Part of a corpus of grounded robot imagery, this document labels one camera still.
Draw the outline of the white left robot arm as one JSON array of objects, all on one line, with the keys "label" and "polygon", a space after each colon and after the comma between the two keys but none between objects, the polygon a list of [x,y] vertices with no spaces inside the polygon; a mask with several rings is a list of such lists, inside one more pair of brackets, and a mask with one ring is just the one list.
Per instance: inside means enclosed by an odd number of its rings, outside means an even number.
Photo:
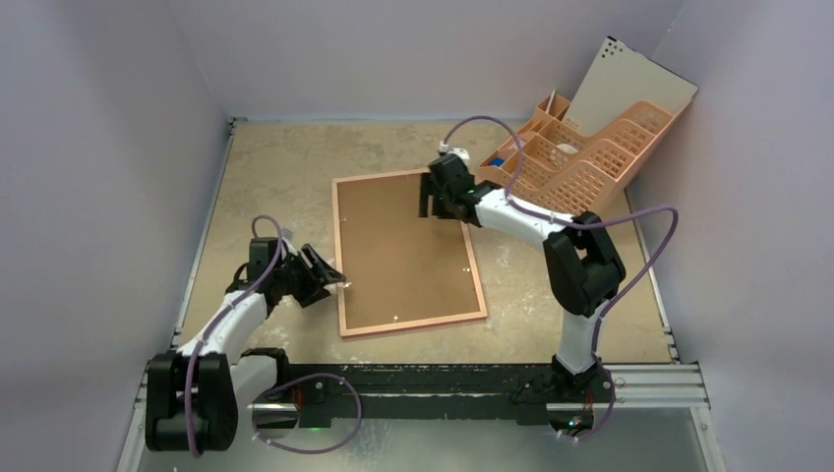
[{"label": "white left robot arm", "polygon": [[343,273],[310,246],[295,250],[280,237],[255,237],[249,259],[226,288],[220,308],[178,348],[157,354],[147,369],[145,443],[151,451],[224,451],[239,412],[259,396],[279,402],[299,385],[280,348],[246,348],[250,335],[285,297],[308,307],[329,297]]}]

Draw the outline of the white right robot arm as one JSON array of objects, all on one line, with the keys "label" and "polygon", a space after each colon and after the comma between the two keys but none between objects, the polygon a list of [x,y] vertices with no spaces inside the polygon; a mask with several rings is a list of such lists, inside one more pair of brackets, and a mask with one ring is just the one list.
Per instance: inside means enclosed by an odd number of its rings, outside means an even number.
[{"label": "white right robot arm", "polygon": [[602,370],[597,353],[602,320],[626,277],[599,216],[551,212],[497,183],[476,182],[464,159],[452,152],[438,156],[422,173],[418,213],[500,231],[541,250],[564,312],[552,386],[566,400],[586,392]]}]

